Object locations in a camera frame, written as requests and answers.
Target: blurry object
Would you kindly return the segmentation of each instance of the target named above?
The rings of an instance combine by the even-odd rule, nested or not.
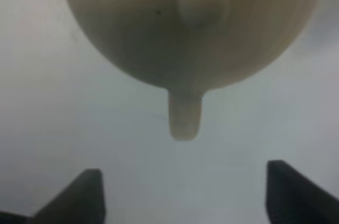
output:
[[[277,58],[317,0],[68,0],[89,39],[131,76],[169,91],[177,139],[199,130],[204,93]]]
[[[34,217],[0,213],[0,224],[104,224],[102,174],[86,170]]]
[[[271,224],[339,223],[339,201],[283,161],[268,164],[266,207]]]

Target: white ceramic object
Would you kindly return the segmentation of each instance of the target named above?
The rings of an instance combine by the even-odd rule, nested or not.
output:
[[[267,66],[294,40],[317,0],[69,0],[111,62],[169,91],[173,137],[192,139],[204,93]]]

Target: cream-colored object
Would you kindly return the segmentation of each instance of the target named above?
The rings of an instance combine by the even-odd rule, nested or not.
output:
[[[316,0],[69,0],[85,33],[111,62],[169,91],[177,139],[199,129],[210,89],[272,62],[307,22]]]

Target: gray wall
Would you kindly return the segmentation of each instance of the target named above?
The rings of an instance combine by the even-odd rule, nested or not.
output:
[[[0,209],[31,214],[99,167],[108,224],[267,223],[268,159],[339,196],[338,15],[321,0],[279,60],[206,95],[182,143],[165,90],[102,58],[65,0],[0,0]]]

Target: white background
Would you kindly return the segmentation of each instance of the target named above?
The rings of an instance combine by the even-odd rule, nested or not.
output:
[[[166,91],[107,62],[66,0],[0,0],[0,209],[33,214],[95,167],[108,224],[268,223],[269,159],[339,196],[338,0],[268,68],[208,93],[196,140],[167,124]]]

